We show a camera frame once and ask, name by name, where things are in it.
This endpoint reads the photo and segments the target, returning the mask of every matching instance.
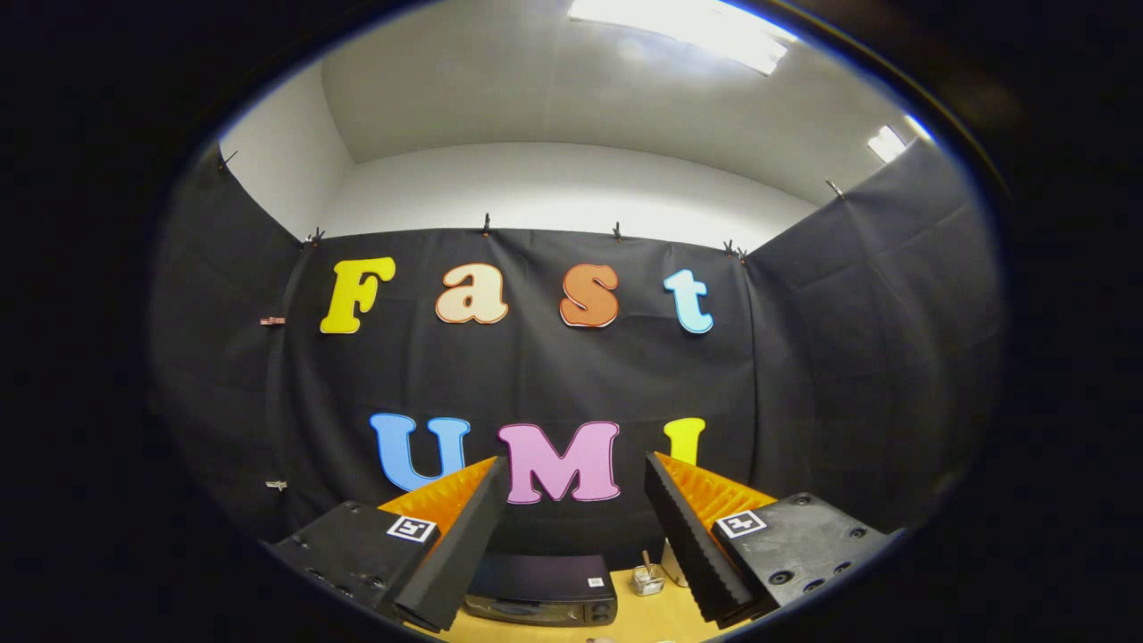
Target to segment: decorative letter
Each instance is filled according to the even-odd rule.
[[[714,327],[714,318],[698,308],[698,295],[706,295],[706,283],[695,281],[694,272],[682,268],[668,276],[663,286],[674,291],[674,310],[684,329],[700,335]]]
[[[329,313],[321,320],[321,332],[355,333],[361,328],[361,321],[353,316],[353,305],[360,303],[361,312],[369,312],[377,298],[377,276],[382,281],[389,281],[397,272],[397,264],[387,256],[338,260],[334,265],[334,272],[337,273],[337,281],[329,300]]]
[[[610,265],[581,263],[563,275],[560,316],[568,327],[602,329],[620,314],[620,299],[610,292],[620,284],[620,275]]]
[[[580,487],[572,498],[581,503],[609,500],[620,495],[612,476],[612,442],[620,433],[614,423],[588,423],[580,427],[568,450],[560,457],[535,425],[509,425],[497,434],[507,443],[512,468],[512,505],[531,505],[542,498],[531,485],[531,475],[553,500],[562,500],[572,479],[580,474]]]
[[[455,418],[433,418],[429,431],[437,434],[440,445],[440,475],[426,479],[413,471],[409,453],[409,434],[417,424],[405,416],[375,413],[369,425],[377,432],[377,450],[381,452],[381,469],[385,477],[405,491],[414,491],[433,481],[455,474],[464,468],[464,444],[462,439],[469,433],[469,424]]]
[[[471,286],[461,282],[472,278]],[[464,324],[475,319],[480,324],[495,324],[507,314],[504,275],[487,263],[465,263],[445,273],[449,288],[437,297],[437,316],[449,324]]]
[[[702,418],[684,418],[668,423],[663,433],[671,439],[671,458],[682,460],[687,465],[696,465],[698,459],[698,434],[706,428]]]

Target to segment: blue letter u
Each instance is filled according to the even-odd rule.
[[[464,420],[455,418],[429,420],[429,431],[437,434],[437,443],[440,447],[440,475],[434,479],[427,479],[413,471],[409,434],[417,428],[417,424],[411,418],[393,413],[375,413],[369,418],[369,425],[377,432],[381,469],[386,479],[405,491],[419,489],[464,468],[462,439],[469,433],[469,424]]]

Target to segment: black curtain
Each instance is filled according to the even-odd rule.
[[[989,425],[1007,324],[990,218],[917,139],[746,257],[753,487],[882,530],[929,515]]]
[[[175,186],[147,310],[152,403],[184,465],[254,538],[287,529],[266,423],[271,335],[298,240],[208,150]]]
[[[248,533],[275,540],[345,499],[400,493],[374,413],[407,416],[411,461],[440,473],[433,418],[458,418],[466,464],[506,456],[497,431],[542,428],[558,453],[586,423],[620,426],[621,495],[510,505],[490,542],[523,554],[657,554],[642,456],[663,426],[706,423],[698,465],[782,497],[822,496],[889,531],[932,512],[988,425],[1005,325],[988,218],[959,168],[918,142],[845,199],[751,252],[607,234],[417,230],[298,242],[209,156],[176,198],[151,311],[157,389],[186,461]],[[354,335],[319,331],[343,259],[392,257]],[[499,323],[446,324],[441,280],[504,275]],[[610,265],[620,315],[563,324],[562,279]],[[706,283],[714,328],[686,332],[663,279]],[[258,318],[287,318],[282,328]],[[277,491],[266,481],[286,481]],[[577,482],[572,483],[575,489]]]
[[[670,452],[665,424],[706,423],[698,464],[745,483],[754,426],[750,306],[743,265],[724,251],[606,234],[527,230],[417,230],[338,236],[306,250],[282,330],[285,380],[278,395],[291,442],[297,520],[305,522],[353,498],[381,504],[403,493],[382,473],[374,413],[417,423],[411,460],[424,476],[440,473],[432,418],[471,425],[465,461],[507,456],[497,431],[539,426],[563,453],[576,429],[615,423],[613,500],[510,505],[490,548],[522,554],[605,554],[632,566],[663,536],[642,493],[644,455]],[[392,257],[373,308],[354,335],[319,332],[342,259]],[[434,311],[441,280],[463,263],[489,263],[504,275],[507,315],[498,323],[446,324]],[[620,313],[602,329],[573,329],[560,318],[565,273],[581,264],[610,265]],[[700,297],[714,316],[709,333],[692,336],[663,280],[690,268],[706,283]]]

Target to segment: yellow table surface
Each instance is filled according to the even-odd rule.
[[[638,596],[631,589],[631,570],[612,572],[612,582],[618,596],[620,610],[612,625],[601,627],[544,627],[520,625],[467,614],[463,609],[447,632],[432,634],[414,625],[417,629],[451,643],[522,643],[525,641],[584,643],[588,638],[610,637],[618,643],[696,643],[720,633],[727,633],[750,622],[719,630],[714,622],[706,622],[698,613],[698,605],[690,596],[690,589],[679,587],[671,579],[663,590],[652,596]]]

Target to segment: fluorescent light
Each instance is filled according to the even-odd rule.
[[[884,162],[889,162],[905,151],[905,144],[888,124],[877,132],[877,136],[869,139],[869,148],[873,150]]]
[[[933,139],[933,135],[928,132],[928,129],[925,129],[925,126],[917,122],[917,119],[914,119],[913,116],[905,114],[905,122],[908,122],[909,127],[912,127],[913,131],[916,131],[917,135],[920,136],[921,138],[926,140]]]
[[[572,19],[652,31],[770,74],[798,39],[784,29],[716,0],[575,0]]]

